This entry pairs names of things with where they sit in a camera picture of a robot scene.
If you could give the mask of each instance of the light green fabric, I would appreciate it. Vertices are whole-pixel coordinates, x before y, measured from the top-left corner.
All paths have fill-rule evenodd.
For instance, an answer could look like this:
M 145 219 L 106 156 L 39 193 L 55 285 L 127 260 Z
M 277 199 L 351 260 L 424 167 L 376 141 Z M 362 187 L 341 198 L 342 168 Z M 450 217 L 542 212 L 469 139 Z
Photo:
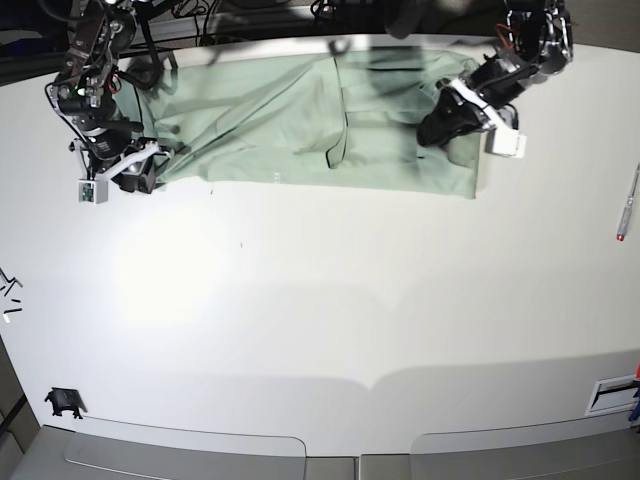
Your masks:
M 145 134 L 177 152 L 166 183 L 199 176 L 474 198 L 479 136 L 419 149 L 416 126 L 437 80 L 476 67 L 449 52 L 376 49 L 181 68 L 141 92 Z M 117 101 L 137 118 L 130 90 Z

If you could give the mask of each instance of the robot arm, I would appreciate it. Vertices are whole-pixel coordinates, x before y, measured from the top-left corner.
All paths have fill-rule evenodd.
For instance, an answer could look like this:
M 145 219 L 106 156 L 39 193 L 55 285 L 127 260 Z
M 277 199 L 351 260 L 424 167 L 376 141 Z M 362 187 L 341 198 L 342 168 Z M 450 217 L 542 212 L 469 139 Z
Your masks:
M 509 103 L 529 86 L 561 72 L 573 60 L 571 21 L 564 0 L 505 0 L 508 38 L 475 72 L 440 83 L 434 111 L 418 129 L 422 146 L 443 146 L 453 138 L 490 131 L 489 153 L 521 157 L 526 138 Z
M 63 70 L 46 87 L 54 110 L 70 118 L 79 131 L 79 138 L 69 148 L 86 172 L 79 182 L 80 201 L 106 201 L 110 180 L 125 191 L 151 193 L 155 188 L 153 157 L 170 155 L 155 139 L 134 140 L 133 134 L 144 130 L 142 123 L 126 118 L 113 99 L 121 80 L 145 90 L 159 78 L 160 60 L 151 42 L 145 8 L 148 6 L 140 3 L 134 8 L 131 0 L 90 0 L 78 20 Z M 118 58 L 131 45 L 138 25 L 153 62 L 147 80 L 117 68 Z

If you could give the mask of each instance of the white table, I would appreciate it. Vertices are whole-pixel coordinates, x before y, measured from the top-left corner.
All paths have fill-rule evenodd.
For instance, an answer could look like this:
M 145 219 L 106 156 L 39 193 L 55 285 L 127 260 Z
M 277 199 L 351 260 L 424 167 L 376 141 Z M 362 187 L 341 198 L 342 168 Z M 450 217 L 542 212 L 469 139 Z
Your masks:
M 219 61 L 325 49 L 270 41 Z M 640 56 L 575 56 L 517 100 L 526 159 L 483 154 L 475 201 L 190 179 L 79 204 L 50 77 L 0 89 L 0 267 L 24 284 L 0 334 L 39 422 L 133 438 L 52 417 L 49 389 L 75 388 L 95 419 L 295 437 L 331 456 L 582 417 L 595 381 L 640 359 L 640 217 L 615 240 Z

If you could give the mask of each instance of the pen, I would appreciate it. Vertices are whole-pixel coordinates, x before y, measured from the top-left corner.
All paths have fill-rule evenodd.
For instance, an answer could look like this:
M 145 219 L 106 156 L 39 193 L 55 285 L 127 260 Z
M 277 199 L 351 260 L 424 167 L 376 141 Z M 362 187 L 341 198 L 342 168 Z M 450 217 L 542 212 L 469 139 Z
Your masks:
M 633 213 L 633 201 L 636 196 L 636 187 L 638 186 L 638 177 L 640 177 L 640 163 L 636 168 L 636 173 L 633 176 L 633 183 L 631 184 L 631 192 L 627 198 L 627 204 L 624 206 L 622 212 L 622 220 L 620 220 L 620 227 L 618 227 L 618 235 L 616 238 L 618 241 L 623 242 L 627 236 L 627 230 L 629 229 L 629 222 L 631 222 L 631 214 Z

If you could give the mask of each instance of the black clip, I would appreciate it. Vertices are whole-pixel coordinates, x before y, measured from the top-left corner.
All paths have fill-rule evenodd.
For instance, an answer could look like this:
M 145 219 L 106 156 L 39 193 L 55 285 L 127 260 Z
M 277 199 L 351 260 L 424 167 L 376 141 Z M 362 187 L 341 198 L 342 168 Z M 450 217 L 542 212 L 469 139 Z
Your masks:
M 77 390 L 54 388 L 49 392 L 44 401 L 51 402 L 51 405 L 53 406 L 53 415 L 56 417 L 61 417 L 62 412 L 69 410 L 73 412 L 73 418 L 79 418 L 82 420 L 80 409 L 85 412 L 87 411 L 84 403 L 82 402 L 82 398 L 80 398 L 80 393 Z

